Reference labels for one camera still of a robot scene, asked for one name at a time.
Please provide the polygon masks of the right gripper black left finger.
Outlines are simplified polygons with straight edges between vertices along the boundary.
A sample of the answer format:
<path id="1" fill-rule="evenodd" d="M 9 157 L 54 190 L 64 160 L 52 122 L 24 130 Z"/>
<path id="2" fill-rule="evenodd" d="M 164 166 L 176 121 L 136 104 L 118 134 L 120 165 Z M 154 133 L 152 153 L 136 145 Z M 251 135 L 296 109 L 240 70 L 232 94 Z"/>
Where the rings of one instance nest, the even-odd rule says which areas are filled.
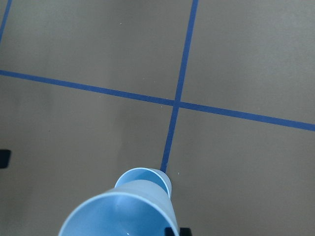
<path id="1" fill-rule="evenodd" d="M 11 150 L 8 149 L 1 149 L 0 150 L 0 168 L 6 169 L 9 165 L 11 157 Z"/>

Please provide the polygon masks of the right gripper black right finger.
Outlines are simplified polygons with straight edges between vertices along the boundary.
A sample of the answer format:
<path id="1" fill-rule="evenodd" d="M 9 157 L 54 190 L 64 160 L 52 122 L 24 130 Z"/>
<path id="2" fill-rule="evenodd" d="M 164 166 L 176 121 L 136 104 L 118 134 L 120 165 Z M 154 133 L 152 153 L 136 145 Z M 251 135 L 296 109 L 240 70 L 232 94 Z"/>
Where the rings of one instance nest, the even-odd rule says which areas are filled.
<path id="1" fill-rule="evenodd" d="M 191 236 L 190 228 L 180 228 L 179 232 L 173 231 L 172 228 L 167 227 L 164 229 L 165 236 Z"/>

